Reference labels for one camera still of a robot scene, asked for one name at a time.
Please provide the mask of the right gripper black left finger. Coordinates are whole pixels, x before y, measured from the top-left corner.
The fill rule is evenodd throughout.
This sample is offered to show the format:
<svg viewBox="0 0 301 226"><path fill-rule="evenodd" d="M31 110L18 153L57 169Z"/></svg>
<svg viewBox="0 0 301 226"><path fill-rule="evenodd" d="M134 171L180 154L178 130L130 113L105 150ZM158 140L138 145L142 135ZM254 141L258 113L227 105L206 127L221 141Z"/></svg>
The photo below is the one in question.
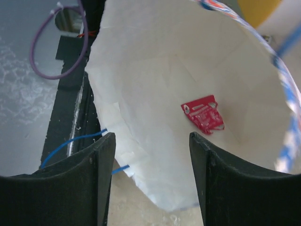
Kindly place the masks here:
<svg viewBox="0 0 301 226"><path fill-rule="evenodd" d="M101 226L116 149L114 133L31 175L0 179L3 226Z"/></svg>

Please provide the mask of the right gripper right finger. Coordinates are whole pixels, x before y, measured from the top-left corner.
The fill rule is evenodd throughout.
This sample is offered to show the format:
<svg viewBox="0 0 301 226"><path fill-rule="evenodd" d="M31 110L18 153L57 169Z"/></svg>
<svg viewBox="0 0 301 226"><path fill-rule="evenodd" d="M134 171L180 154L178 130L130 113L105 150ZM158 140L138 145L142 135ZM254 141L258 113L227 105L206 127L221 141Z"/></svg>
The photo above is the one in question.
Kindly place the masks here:
<svg viewBox="0 0 301 226"><path fill-rule="evenodd" d="M196 132L189 147L205 226L300 225L300 175L252 164Z"/></svg>

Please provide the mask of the small red candy packet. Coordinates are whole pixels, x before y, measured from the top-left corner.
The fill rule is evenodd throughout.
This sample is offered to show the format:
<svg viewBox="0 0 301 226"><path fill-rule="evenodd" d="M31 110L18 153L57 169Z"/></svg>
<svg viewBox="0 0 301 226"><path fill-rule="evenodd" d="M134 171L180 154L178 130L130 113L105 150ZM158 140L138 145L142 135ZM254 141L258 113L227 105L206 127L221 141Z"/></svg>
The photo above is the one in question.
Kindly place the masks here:
<svg viewBox="0 0 301 226"><path fill-rule="evenodd" d="M217 110L214 95L193 100L181 105L188 119L204 134L211 135L214 130L224 130L224 122Z"/></svg>

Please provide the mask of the checkered paper bag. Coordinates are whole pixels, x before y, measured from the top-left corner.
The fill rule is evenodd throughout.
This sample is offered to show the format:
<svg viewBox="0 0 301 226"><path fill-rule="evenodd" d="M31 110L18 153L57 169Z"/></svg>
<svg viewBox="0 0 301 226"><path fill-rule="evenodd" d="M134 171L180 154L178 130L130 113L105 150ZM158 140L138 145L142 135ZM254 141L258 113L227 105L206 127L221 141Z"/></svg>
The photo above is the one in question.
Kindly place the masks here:
<svg viewBox="0 0 301 226"><path fill-rule="evenodd" d="M206 10L191 0L108 0L86 66L102 129L116 136L115 158L159 208L198 203L189 152L197 127L182 104L213 95L225 128L215 145L259 166L301 171L295 89L301 86L301 46L272 63L280 40L231 10Z"/></svg>

